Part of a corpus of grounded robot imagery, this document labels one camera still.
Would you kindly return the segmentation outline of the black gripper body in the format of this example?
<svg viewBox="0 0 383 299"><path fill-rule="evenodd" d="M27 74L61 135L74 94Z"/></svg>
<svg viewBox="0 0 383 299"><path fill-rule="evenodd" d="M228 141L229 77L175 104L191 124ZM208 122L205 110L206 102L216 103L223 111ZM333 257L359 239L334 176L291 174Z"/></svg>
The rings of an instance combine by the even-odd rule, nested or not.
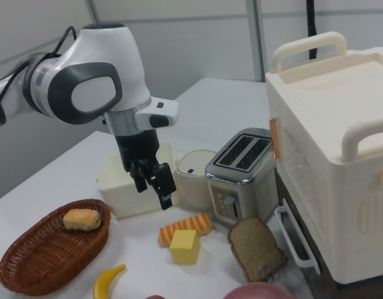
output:
<svg viewBox="0 0 383 299"><path fill-rule="evenodd" d="M158 165L159 148L156 130L146 130L131 136L115 136L123 166L127 172L150 173Z"/></svg>

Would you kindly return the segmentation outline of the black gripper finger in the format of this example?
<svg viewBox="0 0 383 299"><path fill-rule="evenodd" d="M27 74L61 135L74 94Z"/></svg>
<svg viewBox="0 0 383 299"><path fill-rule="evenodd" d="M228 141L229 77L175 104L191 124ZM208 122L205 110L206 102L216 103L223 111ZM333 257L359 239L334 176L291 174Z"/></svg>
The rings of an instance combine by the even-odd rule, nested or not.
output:
<svg viewBox="0 0 383 299"><path fill-rule="evenodd" d="M161 209L169 209L173 205L172 193L176 191L176 184L169 164L156 163L149 165L146 180L158 195Z"/></svg>
<svg viewBox="0 0 383 299"><path fill-rule="evenodd" d="M146 161L144 159L131 162L130 175L135 182L138 192L143 192L147 189L146 174Z"/></svg>

